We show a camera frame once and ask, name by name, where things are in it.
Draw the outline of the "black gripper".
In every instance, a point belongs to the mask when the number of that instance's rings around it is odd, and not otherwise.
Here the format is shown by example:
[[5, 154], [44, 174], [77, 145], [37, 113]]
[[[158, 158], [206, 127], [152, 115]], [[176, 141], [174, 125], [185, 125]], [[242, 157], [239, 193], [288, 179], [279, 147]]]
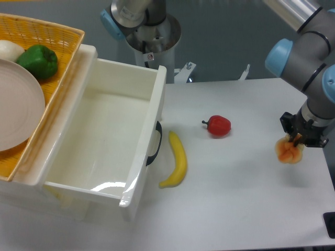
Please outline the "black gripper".
[[324, 131], [327, 127], [316, 126], [313, 119], [305, 120], [301, 113], [292, 115], [285, 112], [280, 117], [280, 122], [285, 133], [288, 134], [288, 142], [293, 142], [294, 147], [304, 145], [306, 147], [323, 148], [328, 143]]

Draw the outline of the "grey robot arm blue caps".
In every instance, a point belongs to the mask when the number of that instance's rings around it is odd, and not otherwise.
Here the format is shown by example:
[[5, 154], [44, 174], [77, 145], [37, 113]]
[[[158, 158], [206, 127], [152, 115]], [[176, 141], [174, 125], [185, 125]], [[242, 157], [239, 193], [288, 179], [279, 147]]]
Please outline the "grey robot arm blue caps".
[[307, 97], [297, 114], [281, 116], [283, 130], [295, 145], [325, 147], [325, 131], [334, 123], [334, 65], [325, 63], [334, 51], [334, 9], [317, 1], [265, 4], [299, 35], [296, 41], [277, 42], [265, 60], [272, 74]]

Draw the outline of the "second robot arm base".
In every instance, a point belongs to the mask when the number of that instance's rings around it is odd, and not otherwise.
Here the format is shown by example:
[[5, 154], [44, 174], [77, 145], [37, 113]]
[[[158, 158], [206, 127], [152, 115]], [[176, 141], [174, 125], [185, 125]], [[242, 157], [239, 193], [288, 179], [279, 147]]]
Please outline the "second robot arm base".
[[164, 0], [112, 1], [100, 20], [114, 39], [125, 39], [143, 54], [170, 50], [181, 38], [180, 23], [167, 13]]

